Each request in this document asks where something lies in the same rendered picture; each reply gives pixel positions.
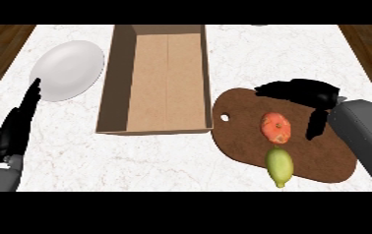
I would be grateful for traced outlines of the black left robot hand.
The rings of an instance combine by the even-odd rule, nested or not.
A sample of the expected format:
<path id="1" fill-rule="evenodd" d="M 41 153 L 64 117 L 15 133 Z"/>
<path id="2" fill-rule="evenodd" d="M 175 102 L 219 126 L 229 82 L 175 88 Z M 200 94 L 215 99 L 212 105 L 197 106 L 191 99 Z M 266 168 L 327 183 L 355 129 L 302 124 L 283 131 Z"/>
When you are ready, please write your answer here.
<path id="1" fill-rule="evenodd" d="M 10 162 L 11 156 L 24 155 L 29 147 L 32 122 L 42 99 L 42 79 L 36 78 L 21 102 L 0 126 L 0 162 Z"/>

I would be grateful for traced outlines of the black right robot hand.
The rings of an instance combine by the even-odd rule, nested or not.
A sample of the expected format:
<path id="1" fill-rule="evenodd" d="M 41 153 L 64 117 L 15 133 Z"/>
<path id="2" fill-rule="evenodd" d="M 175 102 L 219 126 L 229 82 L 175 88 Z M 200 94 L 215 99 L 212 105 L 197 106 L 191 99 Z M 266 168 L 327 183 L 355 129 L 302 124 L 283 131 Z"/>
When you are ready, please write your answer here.
<path id="1" fill-rule="evenodd" d="M 336 108 L 340 88 L 317 80 L 293 79 L 290 82 L 272 82 L 255 90 L 258 96 L 290 100 L 315 108 L 306 133 L 308 140 L 324 134 L 328 111 Z"/>

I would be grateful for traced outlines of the orange round squash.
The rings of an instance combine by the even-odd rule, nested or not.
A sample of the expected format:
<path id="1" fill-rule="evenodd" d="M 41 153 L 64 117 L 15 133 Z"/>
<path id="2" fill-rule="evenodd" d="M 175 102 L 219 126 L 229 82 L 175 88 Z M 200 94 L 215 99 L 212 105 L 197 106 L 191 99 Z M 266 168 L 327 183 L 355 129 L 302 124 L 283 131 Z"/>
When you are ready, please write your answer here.
<path id="1" fill-rule="evenodd" d="M 260 132 L 274 144 L 284 145 L 291 139 L 291 123 L 281 113 L 269 112 L 260 121 Z"/>

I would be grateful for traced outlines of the brown wooden cutting board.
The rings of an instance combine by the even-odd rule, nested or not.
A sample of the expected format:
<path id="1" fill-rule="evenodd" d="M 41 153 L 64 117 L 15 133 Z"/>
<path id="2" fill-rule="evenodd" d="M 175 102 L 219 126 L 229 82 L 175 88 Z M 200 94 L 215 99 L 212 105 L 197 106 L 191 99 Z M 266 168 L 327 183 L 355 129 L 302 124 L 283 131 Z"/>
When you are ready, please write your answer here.
<path id="1" fill-rule="evenodd" d="M 222 152 L 235 161 L 265 167 L 274 144 L 260 132 L 260 120 L 268 112 L 278 112 L 291 123 L 291 139 L 281 147 L 294 160 L 294 175 L 325 183 L 343 182 L 355 172 L 358 158 L 330 126 L 321 136 L 308 140 L 314 111 L 289 100 L 258 96 L 252 89 L 229 89 L 213 108 L 213 138 Z"/>

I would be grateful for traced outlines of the open cardboard box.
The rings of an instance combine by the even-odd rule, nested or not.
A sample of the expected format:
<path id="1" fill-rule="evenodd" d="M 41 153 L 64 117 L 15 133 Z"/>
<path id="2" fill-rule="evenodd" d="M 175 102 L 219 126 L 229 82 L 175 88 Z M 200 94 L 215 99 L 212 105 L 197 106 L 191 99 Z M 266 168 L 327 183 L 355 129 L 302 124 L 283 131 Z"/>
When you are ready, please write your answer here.
<path id="1" fill-rule="evenodd" d="M 212 130 L 206 27 L 117 25 L 97 132 L 144 136 Z"/>

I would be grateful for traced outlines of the white oval plate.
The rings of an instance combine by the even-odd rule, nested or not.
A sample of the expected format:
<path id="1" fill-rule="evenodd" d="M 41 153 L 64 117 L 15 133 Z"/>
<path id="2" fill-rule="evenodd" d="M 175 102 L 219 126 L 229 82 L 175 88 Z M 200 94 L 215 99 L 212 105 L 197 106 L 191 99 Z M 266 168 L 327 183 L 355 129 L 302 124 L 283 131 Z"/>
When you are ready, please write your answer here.
<path id="1" fill-rule="evenodd" d="M 43 101 L 66 101 L 94 86 L 104 71 L 105 54 L 91 41 L 74 40 L 57 46 L 41 58 L 30 83 L 42 79 Z"/>

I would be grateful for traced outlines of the green oval fruit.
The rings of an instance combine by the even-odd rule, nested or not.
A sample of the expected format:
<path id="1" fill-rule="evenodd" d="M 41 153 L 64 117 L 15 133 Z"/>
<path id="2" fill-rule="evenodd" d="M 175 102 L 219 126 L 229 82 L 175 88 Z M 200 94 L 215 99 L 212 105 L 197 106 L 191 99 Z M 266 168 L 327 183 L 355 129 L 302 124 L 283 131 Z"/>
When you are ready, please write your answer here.
<path id="1" fill-rule="evenodd" d="M 278 188 L 284 188 L 294 175 L 294 161 L 289 151 L 277 146 L 265 157 L 269 176 Z"/>

